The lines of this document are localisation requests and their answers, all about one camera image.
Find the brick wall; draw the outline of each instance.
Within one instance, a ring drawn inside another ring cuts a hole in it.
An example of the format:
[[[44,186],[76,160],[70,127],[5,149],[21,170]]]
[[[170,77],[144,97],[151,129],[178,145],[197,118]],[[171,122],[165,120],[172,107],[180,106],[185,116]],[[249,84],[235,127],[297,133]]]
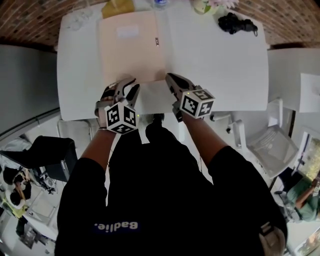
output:
[[[61,18],[75,1],[4,0],[0,6],[0,44],[53,51]],[[105,1],[89,0],[90,4]],[[235,10],[262,22],[270,45],[320,47],[320,10],[313,0],[240,0]]]

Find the black chair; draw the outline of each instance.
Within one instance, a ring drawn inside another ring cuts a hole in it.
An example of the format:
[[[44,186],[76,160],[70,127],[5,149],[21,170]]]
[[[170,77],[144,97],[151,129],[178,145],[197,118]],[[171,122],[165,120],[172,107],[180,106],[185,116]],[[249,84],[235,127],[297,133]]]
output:
[[[44,167],[54,180],[67,182],[78,160],[75,142],[70,138],[39,136],[29,150],[3,151],[3,155],[27,169]]]

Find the green shirt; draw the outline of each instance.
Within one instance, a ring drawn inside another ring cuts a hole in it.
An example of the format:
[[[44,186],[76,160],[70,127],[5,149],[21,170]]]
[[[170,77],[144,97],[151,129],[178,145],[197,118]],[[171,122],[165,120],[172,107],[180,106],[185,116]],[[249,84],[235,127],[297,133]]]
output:
[[[310,188],[312,182],[309,178],[303,177],[295,186],[293,186],[287,193],[288,199],[296,203],[299,196],[301,196],[307,189]],[[304,206],[298,209],[302,215],[303,220],[307,222],[314,221],[318,214],[318,196],[312,194],[306,199]]]

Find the peach folder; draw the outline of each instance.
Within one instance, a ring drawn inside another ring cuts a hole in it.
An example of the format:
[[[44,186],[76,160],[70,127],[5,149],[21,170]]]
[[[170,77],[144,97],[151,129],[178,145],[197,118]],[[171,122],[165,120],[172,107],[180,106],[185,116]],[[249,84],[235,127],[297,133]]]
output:
[[[137,83],[165,78],[165,60],[153,11],[101,20],[99,47],[105,86],[127,76],[135,77]]]

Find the person in green shirt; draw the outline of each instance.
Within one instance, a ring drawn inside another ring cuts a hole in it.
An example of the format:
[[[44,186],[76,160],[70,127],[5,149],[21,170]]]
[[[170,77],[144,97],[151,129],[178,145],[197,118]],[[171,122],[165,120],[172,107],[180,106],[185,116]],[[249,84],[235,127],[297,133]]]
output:
[[[320,218],[318,210],[319,196],[313,196],[313,192],[318,181],[311,181],[308,177],[300,172],[294,172],[293,169],[287,168],[280,175],[287,198],[295,205],[295,208],[301,219],[306,222],[315,221]]]

